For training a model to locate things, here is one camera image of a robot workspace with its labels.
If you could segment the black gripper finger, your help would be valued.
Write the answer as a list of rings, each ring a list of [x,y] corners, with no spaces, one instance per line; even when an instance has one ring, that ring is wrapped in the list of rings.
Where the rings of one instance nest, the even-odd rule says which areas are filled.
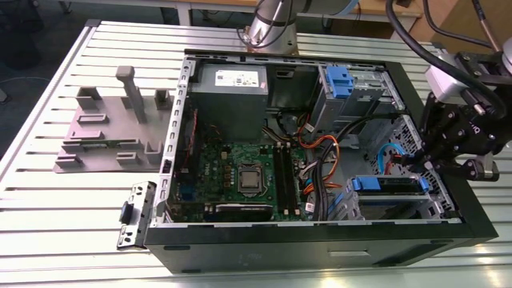
[[[468,159],[463,164],[455,160],[435,160],[427,161],[439,174],[450,175],[470,181],[496,182],[500,177],[498,165],[492,162],[487,169],[482,161]]]
[[[460,105],[447,104],[428,94],[419,126],[422,148],[416,151],[412,166],[424,168],[430,161],[432,166],[439,162],[452,163],[458,157],[454,150],[454,135],[450,130],[459,120]]]

